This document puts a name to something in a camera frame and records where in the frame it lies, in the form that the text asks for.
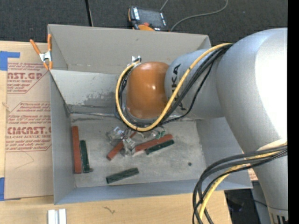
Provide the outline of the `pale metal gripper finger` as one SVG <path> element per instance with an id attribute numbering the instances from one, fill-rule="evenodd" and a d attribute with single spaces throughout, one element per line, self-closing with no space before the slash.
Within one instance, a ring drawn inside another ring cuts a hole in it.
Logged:
<path id="1" fill-rule="evenodd" d="M 132 156 L 135 154 L 135 141 L 131 138 L 126 138 L 122 140 L 123 142 L 123 149 L 121 151 L 121 154 L 123 156 Z"/>
<path id="2" fill-rule="evenodd" d="M 125 135 L 125 131 L 121 129 L 119 126 L 107 132 L 107 137 L 110 141 L 113 140 L 121 140 Z"/>

